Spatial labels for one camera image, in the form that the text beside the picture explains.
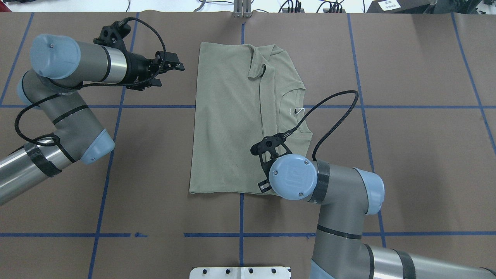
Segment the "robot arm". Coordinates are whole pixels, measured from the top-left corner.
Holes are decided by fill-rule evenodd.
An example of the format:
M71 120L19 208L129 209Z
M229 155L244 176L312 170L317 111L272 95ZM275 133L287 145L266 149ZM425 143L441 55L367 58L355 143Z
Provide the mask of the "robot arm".
M260 156L267 176L259 184L262 192L272 188L285 199L321 205L310 279L496 279L489 269L363 244L365 215L379 212L384 201L382 179L292 154L283 144L285 135L265 137L250 151ZM279 145L286 149L281 156L276 152ZM263 160L265 152L271 154L268 161Z
M177 55L165 48L150 60L128 52L123 37L130 32L131 19L104 26L94 44L48 34L33 41L33 68L18 84L17 94L30 107L41 108L56 130L34 140L26 138L23 147L0 160L0 206L72 163L90 164L114 149L112 137L76 91L88 86L83 81L144 90L161 86L157 74L184 70Z

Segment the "white floor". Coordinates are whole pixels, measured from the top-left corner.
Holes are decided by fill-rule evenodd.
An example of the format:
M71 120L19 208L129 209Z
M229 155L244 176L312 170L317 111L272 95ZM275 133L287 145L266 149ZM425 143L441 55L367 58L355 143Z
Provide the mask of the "white floor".
M44 11L44 12L110 12L110 11L126 11L128 0L36 0L30 3L10 2L7 6L12 11ZM369 7L372 0L365 0L366 9ZM254 0L253 9L264 9L268 12L277 12L284 3L284 0ZM305 12L316 12L321 4L319 0L303 0L302 8ZM185 12L193 11L200 5L199 0L130 0L129 11L137 12L148 9L157 11ZM362 0L344 0L342 3L344 9L350 13L364 12L364 4ZM487 14L496 14L495 5L484 5L481 3L478 6L479 10ZM229 3L207 3L201 11L221 11L233 10L233 5Z

